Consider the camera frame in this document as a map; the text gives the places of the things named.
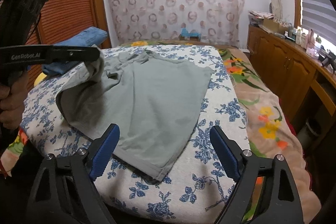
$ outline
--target stack of papers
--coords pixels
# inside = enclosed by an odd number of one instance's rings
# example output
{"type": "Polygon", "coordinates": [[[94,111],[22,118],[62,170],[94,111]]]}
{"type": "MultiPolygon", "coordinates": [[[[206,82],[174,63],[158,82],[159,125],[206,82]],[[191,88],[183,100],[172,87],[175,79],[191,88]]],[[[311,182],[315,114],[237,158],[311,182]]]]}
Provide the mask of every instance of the stack of papers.
{"type": "Polygon", "coordinates": [[[270,13],[265,13],[265,12],[257,12],[257,11],[249,11],[249,13],[259,19],[262,19],[262,18],[268,18],[268,19],[272,19],[274,18],[274,15],[273,14],[270,14],[270,13]]]}

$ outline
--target wooden cabinet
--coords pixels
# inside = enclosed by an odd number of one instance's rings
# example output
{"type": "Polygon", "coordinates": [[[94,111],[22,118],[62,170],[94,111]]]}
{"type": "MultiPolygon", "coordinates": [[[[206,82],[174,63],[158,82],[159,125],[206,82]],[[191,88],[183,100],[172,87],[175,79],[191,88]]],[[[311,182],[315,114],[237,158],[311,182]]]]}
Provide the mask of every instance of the wooden cabinet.
{"type": "Polygon", "coordinates": [[[315,75],[315,68],[295,53],[288,55],[286,82],[280,95],[282,110],[291,121],[303,102],[315,75]]]}
{"type": "Polygon", "coordinates": [[[250,28],[248,34],[248,47],[251,51],[250,62],[256,72],[261,71],[259,59],[260,31],[257,28],[250,28]]]}
{"type": "Polygon", "coordinates": [[[289,49],[277,41],[274,41],[273,47],[273,54],[269,59],[268,65],[270,73],[268,75],[267,87],[280,97],[286,80],[289,49]]]}
{"type": "Polygon", "coordinates": [[[315,67],[287,42],[256,27],[249,29],[248,46],[253,52],[252,66],[281,99],[282,110],[291,121],[313,81],[315,67]]]}
{"type": "Polygon", "coordinates": [[[261,36],[260,37],[260,42],[259,42],[259,67],[261,68],[260,70],[260,77],[264,81],[265,85],[268,86],[269,82],[269,74],[270,74],[270,68],[269,68],[269,61],[270,58],[272,57],[274,50],[274,46],[272,41],[266,37],[266,36],[261,36]]]}

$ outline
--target cardboard box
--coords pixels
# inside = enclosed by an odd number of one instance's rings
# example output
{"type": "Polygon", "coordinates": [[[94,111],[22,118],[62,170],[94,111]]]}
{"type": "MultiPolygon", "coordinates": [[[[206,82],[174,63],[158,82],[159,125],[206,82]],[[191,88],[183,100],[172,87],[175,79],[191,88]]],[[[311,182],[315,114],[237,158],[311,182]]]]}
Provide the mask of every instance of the cardboard box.
{"type": "Polygon", "coordinates": [[[263,22],[263,25],[267,29],[271,30],[273,33],[280,33],[280,34],[285,35],[285,32],[289,31],[288,27],[284,27],[284,26],[280,25],[279,23],[274,22],[273,19],[265,18],[264,22],[263,22]]]}

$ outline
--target gray t-shirt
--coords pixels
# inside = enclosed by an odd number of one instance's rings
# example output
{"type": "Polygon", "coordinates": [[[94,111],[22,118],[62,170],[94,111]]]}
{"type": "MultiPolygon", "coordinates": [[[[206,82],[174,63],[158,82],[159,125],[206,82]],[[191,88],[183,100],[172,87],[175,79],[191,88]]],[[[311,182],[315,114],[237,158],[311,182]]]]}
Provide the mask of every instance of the gray t-shirt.
{"type": "Polygon", "coordinates": [[[212,69],[151,51],[103,59],[70,78],[57,106],[91,139],[117,124],[120,140],[113,154],[161,181],[194,130],[212,69]]]}

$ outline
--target window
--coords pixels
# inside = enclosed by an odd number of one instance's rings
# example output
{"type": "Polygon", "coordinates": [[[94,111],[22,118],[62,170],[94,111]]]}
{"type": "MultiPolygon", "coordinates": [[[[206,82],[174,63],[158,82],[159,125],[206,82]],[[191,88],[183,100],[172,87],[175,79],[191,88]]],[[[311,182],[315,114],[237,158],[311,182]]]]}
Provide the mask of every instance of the window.
{"type": "Polygon", "coordinates": [[[301,27],[313,29],[315,36],[321,37],[323,47],[336,52],[336,11],[329,0],[302,0],[301,27]]]}

